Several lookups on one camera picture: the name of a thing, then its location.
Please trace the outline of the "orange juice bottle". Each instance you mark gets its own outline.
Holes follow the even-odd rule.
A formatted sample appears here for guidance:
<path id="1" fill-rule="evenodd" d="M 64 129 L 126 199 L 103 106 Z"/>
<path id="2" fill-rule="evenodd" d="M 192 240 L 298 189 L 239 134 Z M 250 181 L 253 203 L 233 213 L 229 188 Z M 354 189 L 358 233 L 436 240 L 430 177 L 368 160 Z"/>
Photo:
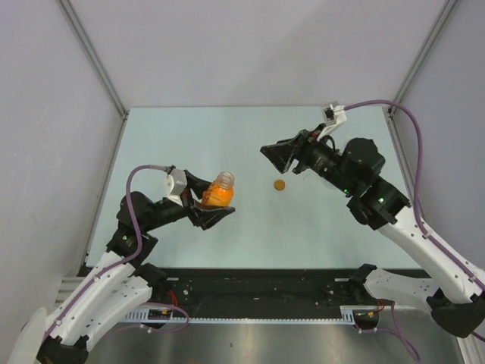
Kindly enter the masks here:
<path id="1" fill-rule="evenodd" d="M 233 199 L 235 177 L 222 171 L 202 194 L 202 204 L 206 206 L 228 207 Z"/>

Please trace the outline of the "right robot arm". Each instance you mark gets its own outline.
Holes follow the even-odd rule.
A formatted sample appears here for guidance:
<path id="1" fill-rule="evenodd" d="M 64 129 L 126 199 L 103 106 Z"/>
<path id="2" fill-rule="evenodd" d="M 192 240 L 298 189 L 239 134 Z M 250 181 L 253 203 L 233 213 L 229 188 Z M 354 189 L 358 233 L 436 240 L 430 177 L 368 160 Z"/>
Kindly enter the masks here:
<path id="1" fill-rule="evenodd" d="M 350 297 L 358 304 L 376 298 L 410 306 L 429 314 L 451 335 L 472 335 L 484 321 L 484 271 L 447 244 L 433 243 L 432 229 L 415 214 L 409 199 L 380 176 L 385 158 L 373 140 L 354 138 L 343 151 L 326 140 L 301 130 L 260 151 L 281 174 L 309 169 L 345 193 L 358 223 L 396 243 L 428 275 L 410 278 L 363 265 L 352 277 Z"/>

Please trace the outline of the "orange bottle cap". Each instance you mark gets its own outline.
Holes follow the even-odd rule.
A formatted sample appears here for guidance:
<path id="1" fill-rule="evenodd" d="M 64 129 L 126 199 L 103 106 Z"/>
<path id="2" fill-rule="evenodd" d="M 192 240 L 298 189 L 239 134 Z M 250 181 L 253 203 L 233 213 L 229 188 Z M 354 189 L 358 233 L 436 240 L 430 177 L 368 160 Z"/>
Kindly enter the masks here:
<path id="1" fill-rule="evenodd" d="M 276 180 L 274 181 L 274 188 L 278 191 L 284 190 L 286 187 L 285 181 L 284 180 Z"/>

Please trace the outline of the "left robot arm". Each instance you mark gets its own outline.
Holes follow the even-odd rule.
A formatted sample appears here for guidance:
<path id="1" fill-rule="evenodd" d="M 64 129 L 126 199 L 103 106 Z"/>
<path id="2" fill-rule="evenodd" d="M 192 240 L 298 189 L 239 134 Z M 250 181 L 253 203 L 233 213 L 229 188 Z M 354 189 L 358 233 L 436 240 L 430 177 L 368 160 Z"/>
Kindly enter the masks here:
<path id="1" fill-rule="evenodd" d="M 157 202 L 131 190 L 137 172 L 154 169 L 167 175 L 165 196 Z M 205 231 L 234 213 L 232 206 L 202 204 L 209 186 L 210 182 L 174 166 L 141 165 L 130 172 L 117 230 L 94 268 L 47 318 L 36 362 L 85 363 L 94 346 L 126 314 L 167 296 L 166 274 L 145 261 L 158 242 L 150 231 L 184 218 Z"/>

